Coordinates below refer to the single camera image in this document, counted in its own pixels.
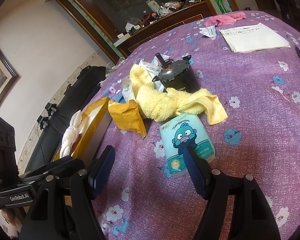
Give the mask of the blue cartoon tissue pack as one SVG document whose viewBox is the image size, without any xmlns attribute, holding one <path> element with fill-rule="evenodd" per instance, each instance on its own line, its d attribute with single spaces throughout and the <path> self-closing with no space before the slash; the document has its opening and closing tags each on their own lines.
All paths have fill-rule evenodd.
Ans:
<svg viewBox="0 0 300 240">
<path fill-rule="evenodd" d="M 181 114 L 159 127 L 167 164 L 165 170 L 172 177 L 187 174 L 183 151 L 192 147 L 199 158 L 211 163 L 215 159 L 215 147 L 200 118 L 193 114 Z"/>
</svg>

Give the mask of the white knotted cloth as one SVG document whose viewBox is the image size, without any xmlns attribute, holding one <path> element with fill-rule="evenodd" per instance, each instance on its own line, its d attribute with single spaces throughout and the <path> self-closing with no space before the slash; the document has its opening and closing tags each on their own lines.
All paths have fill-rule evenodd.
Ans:
<svg viewBox="0 0 300 240">
<path fill-rule="evenodd" d="M 64 158 L 70 155 L 70 151 L 72 145 L 77 140 L 79 136 L 79 126 L 82 122 L 82 111 L 77 111 L 70 119 L 69 127 L 65 130 L 62 143 L 61 143 L 61 150 L 59 153 L 60 158 Z"/>
</svg>

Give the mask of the yellow plastic mailer bag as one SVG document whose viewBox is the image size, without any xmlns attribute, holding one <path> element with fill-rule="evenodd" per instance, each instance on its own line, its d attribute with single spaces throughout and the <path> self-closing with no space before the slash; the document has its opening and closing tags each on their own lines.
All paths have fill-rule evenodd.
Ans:
<svg viewBox="0 0 300 240">
<path fill-rule="evenodd" d="M 145 125 L 139 112 L 138 104 L 134 100 L 130 100 L 128 103 L 109 100 L 108 112 L 119 129 L 136 132 L 143 138 L 146 137 Z"/>
</svg>

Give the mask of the white blue plastic packet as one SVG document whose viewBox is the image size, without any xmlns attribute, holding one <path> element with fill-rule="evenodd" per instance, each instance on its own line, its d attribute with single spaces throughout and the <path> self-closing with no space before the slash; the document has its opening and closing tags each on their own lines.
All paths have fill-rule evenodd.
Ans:
<svg viewBox="0 0 300 240">
<path fill-rule="evenodd" d="M 130 77 L 133 89 L 139 91 L 140 88 L 146 87 L 159 92 L 166 92 L 166 88 L 159 80 L 152 81 L 154 77 L 159 75 L 160 71 L 160 63 L 156 57 L 151 63 L 141 59 L 134 74 L 134 80 L 132 80 L 132 76 Z"/>
</svg>

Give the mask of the black sofa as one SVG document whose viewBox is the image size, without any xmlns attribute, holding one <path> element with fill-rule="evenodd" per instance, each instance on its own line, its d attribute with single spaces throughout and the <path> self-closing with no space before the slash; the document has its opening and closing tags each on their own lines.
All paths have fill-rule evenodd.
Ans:
<svg viewBox="0 0 300 240">
<path fill-rule="evenodd" d="M 25 172 L 29 172 L 52 161 L 61 146 L 63 134 L 70 124 L 71 117 L 90 102 L 100 90 L 99 82 L 106 78 L 106 67 L 87 66 L 81 70 L 73 84 L 62 93 L 60 103 L 54 103 L 57 112 L 47 120 L 39 140 L 26 163 Z"/>
</svg>

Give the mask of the yellow cardboard box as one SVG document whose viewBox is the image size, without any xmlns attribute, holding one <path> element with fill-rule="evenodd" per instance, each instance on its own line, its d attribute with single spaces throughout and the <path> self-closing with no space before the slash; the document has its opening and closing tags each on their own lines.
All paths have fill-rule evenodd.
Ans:
<svg viewBox="0 0 300 240">
<path fill-rule="evenodd" d="M 112 120 L 108 112 L 109 98 L 104 97 L 92 103 L 82 111 L 82 122 L 79 126 L 79 136 L 72 145 L 69 157 L 81 159 L 89 166 L 96 155 L 99 144 Z M 61 159 L 61 146 L 56 151 L 53 161 Z"/>
</svg>

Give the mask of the white crumpled sachet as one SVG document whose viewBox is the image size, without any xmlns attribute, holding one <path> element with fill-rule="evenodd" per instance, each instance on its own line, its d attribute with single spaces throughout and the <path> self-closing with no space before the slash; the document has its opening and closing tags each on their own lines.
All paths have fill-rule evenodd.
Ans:
<svg viewBox="0 0 300 240">
<path fill-rule="evenodd" d="M 214 25 L 209 26 L 209 27 L 205 27 L 205 28 L 200 28 L 199 33 L 202 34 L 205 37 L 208 37 L 208 38 L 212 39 L 212 40 L 214 40 L 217 36 L 216 29 L 215 29 Z"/>
</svg>

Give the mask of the white paper booklet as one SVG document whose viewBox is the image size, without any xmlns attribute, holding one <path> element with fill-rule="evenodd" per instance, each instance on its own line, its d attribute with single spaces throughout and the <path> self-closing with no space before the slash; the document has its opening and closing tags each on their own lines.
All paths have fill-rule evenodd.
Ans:
<svg viewBox="0 0 300 240">
<path fill-rule="evenodd" d="M 262 23 L 219 29 L 219 32 L 233 53 L 290 48 L 286 39 Z"/>
</svg>

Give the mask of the pink cloth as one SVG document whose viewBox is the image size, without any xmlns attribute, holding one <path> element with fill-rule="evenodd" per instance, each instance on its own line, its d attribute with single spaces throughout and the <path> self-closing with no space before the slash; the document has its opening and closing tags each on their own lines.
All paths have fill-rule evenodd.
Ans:
<svg viewBox="0 0 300 240">
<path fill-rule="evenodd" d="M 205 22 L 206 27 L 215 26 L 221 27 L 225 25 L 234 24 L 237 21 L 246 19 L 246 15 L 244 12 L 232 12 L 228 14 L 216 15 L 207 19 Z"/>
</svg>

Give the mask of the dark wooden cabinet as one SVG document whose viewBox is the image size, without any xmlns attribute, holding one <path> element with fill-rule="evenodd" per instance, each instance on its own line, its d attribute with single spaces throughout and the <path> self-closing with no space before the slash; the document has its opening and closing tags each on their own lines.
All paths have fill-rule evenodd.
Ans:
<svg viewBox="0 0 300 240">
<path fill-rule="evenodd" d="M 210 0 L 55 0 L 116 62 L 175 27 L 216 14 Z"/>
</svg>

